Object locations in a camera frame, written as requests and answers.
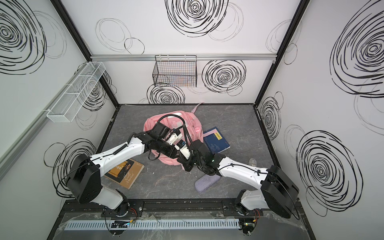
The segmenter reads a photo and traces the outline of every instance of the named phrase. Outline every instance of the blue book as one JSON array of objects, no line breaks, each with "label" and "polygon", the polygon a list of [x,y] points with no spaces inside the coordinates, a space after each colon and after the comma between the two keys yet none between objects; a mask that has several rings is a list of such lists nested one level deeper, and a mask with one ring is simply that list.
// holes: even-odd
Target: blue book
[{"label": "blue book", "polygon": [[203,135],[205,136],[205,144],[213,154],[222,152],[230,147],[217,127],[204,131]]}]

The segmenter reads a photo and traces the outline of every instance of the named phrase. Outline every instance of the book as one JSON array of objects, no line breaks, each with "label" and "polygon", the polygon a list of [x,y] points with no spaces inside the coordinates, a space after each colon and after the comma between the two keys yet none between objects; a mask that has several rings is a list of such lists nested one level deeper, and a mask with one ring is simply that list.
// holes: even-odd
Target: book
[{"label": "book", "polygon": [[225,140],[217,127],[204,131],[203,136],[205,144],[213,154],[220,153],[230,148],[229,143]]},{"label": "book", "polygon": [[104,176],[129,189],[143,168],[143,164],[133,159],[128,159],[112,168]]}]

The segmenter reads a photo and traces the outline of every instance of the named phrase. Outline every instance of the pink strap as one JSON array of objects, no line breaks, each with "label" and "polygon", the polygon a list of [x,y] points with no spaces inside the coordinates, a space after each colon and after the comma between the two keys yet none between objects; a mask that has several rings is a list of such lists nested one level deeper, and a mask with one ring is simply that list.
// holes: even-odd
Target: pink strap
[{"label": "pink strap", "polygon": [[214,130],[209,131],[209,132],[203,133],[203,137],[206,137],[206,136],[214,134],[214,133],[217,133],[217,129],[216,128]]},{"label": "pink strap", "polygon": [[202,103],[199,103],[198,105],[196,105],[195,108],[191,111],[191,113],[195,113],[197,107],[198,107],[200,104],[202,104]]}]

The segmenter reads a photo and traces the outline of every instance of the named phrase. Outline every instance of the wire mesh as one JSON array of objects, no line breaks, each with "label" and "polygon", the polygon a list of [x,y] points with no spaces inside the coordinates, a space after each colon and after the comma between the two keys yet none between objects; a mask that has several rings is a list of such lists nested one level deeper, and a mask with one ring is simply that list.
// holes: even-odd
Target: wire mesh
[{"label": "wire mesh", "polygon": [[185,61],[169,60],[170,56],[164,56],[162,59],[156,57],[155,67],[152,78],[155,86],[161,83],[168,83],[177,87],[197,86],[196,58],[194,60],[185,59]]},{"label": "wire mesh", "polygon": [[102,62],[89,62],[47,113],[53,122],[72,122],[105,71]]}]

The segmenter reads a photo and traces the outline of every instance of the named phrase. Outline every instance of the yellow label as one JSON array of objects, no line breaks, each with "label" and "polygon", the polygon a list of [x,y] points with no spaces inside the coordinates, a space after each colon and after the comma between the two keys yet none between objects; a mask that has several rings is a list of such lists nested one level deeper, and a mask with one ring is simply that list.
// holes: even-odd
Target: yellow label
[{"label": "yellow label", "polygon": [[220,134],[218,132],[215,132],[214,135],[217,137],[217,140],[222,139],[222,137],[220,136]]}]

